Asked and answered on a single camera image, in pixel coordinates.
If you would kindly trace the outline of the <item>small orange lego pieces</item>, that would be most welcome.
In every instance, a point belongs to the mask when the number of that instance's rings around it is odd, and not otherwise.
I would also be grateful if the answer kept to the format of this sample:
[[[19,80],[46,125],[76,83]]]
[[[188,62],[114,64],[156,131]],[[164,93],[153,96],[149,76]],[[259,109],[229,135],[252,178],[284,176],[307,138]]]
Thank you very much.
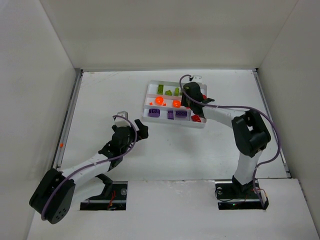
[[[166,106],[167,104],[165,102],[149,102],[150,106]]]

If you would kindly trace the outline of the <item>red curved lego brick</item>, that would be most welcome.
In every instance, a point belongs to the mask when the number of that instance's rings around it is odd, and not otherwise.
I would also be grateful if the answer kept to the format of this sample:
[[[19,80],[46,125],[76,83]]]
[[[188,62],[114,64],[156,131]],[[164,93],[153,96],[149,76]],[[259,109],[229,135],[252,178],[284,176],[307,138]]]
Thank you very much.
[[[202,122],[201,118],[198,115],[192,115],[191,116],[191,120],[193,122],[196,122],[196,123],[201,123]]]

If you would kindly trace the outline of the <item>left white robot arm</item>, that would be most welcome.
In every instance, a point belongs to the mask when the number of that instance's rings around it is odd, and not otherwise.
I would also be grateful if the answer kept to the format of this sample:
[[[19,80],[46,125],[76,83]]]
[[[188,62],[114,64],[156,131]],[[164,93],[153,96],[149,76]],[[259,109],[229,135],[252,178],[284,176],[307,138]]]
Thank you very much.
[[[29,206],[52,225],[60,222],[70,210],[74,194],[82,185],[116,168],[137,142],[149,137],[149,127],[139,119],[134,123],[126,117],[112,126],[113,135],[101,150],[76,166],[48,170],[29,200]]]

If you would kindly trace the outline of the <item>green and red lego stack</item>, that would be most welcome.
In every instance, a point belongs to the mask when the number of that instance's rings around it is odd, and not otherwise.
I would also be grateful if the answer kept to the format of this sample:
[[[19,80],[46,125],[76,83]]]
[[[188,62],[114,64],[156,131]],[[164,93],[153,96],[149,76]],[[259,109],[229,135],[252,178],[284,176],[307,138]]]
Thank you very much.
[[[174,90],[174,96],[178,97],[179,93],[180,93],[180,89],[178,87],[176,87]]]

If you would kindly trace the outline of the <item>orange round lego disc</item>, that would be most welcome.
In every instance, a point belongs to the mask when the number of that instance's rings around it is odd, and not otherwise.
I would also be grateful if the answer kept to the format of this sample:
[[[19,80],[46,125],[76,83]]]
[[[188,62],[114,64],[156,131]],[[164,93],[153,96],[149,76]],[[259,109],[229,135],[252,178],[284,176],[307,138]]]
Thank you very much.
[[[164,98],[161,96],[158,96],[155,98],[154,102],[158,102],[158,103],[164,103]]]

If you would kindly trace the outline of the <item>lime green long lego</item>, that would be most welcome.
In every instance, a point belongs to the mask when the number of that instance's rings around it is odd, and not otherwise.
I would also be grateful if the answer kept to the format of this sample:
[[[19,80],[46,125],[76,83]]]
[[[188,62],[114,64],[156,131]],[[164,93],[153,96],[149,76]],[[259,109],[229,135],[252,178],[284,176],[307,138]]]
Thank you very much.
[[[158,95],[163,95],[164,94],[164,85],[163,84],[159,84],[157,87],[157,94]]]

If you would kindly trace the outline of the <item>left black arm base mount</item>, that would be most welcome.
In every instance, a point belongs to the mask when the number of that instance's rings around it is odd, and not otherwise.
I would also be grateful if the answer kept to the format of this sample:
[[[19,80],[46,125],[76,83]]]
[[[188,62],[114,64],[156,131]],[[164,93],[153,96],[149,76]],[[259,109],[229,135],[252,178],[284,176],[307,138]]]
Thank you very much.
[[[80,211],[125,211],[127,208],[128,182],[113,181],[105,174],[94,178],[103,184],[102,190],[80,203]]]

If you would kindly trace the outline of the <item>small lime green lego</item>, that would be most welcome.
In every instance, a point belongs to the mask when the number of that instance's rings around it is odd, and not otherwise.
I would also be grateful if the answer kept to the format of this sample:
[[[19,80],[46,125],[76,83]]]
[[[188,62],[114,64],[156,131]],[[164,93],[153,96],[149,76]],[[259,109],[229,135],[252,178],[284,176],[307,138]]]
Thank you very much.
[[[172,94],[171,90],[167,90],[167,91],[165,91],[165,95],[172,96],[173,94]]]

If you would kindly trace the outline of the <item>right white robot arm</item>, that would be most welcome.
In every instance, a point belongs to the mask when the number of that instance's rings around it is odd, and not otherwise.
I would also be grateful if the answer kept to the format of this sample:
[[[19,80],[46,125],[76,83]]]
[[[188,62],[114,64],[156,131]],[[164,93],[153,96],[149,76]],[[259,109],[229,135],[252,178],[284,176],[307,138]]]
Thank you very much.
[[[201,118],[214,120],[233,130],[235,145],[239,150],[237,169],[232,177],[235,185],[245,186],[253,182],[253,175],[262,151],[271,141],[261,113],[255,109],[236,110],[209,104],[213,100],[205,99],[200,85],[189,82],[181,86],[181,105],[190,108]]]

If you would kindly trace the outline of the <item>purple butterfly lego bricks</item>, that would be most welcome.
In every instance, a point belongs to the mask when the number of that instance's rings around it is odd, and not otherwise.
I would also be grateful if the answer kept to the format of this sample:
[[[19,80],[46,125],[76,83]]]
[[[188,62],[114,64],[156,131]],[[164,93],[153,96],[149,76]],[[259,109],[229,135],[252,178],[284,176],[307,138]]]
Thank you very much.
[[[167,119],[168,120],[174,120],[174,111],[173,110],[168,110],[167,111]]]

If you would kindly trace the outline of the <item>orange curved lego piece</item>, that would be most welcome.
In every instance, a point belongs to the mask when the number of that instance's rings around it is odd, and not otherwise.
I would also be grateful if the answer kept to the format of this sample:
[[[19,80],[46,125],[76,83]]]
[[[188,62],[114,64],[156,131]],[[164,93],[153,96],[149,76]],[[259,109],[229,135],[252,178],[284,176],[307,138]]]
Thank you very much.
[[[179,100],[173,100],[172,101],[172,106],[174,108],[180,108],[181,107],[181,102]]]

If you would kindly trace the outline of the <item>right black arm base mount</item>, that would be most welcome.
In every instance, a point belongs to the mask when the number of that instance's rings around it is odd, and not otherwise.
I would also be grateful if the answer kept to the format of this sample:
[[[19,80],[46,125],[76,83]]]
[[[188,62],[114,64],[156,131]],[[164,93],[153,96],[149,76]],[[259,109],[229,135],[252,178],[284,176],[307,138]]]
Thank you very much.
[[[219,210],[266,210],[270,204],[258,181],[244,192],[237,192],[232,181],[216,181],[214,195]]]

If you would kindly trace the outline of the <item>purple paw print lego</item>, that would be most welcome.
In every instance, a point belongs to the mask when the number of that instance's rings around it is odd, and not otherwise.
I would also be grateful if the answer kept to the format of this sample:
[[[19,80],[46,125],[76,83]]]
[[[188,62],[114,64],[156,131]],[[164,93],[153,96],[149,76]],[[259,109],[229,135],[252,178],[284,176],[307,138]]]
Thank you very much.
[[[148,110],[148,116],[151,118],[159,118],[161,115],[161,111],[158,108],[150,108]]]

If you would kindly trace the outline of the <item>purple half butterfly lego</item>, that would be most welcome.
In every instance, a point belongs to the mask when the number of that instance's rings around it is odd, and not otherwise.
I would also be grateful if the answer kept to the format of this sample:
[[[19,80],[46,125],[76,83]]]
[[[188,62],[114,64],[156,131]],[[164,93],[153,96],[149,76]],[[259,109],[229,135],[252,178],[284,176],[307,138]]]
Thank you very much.
[[[185,111],[185,110],[177,110],[177,111],[175,112],[175,116],[176,116],[177,118],[186,118],[186,117],[188,116],[188,112]]]

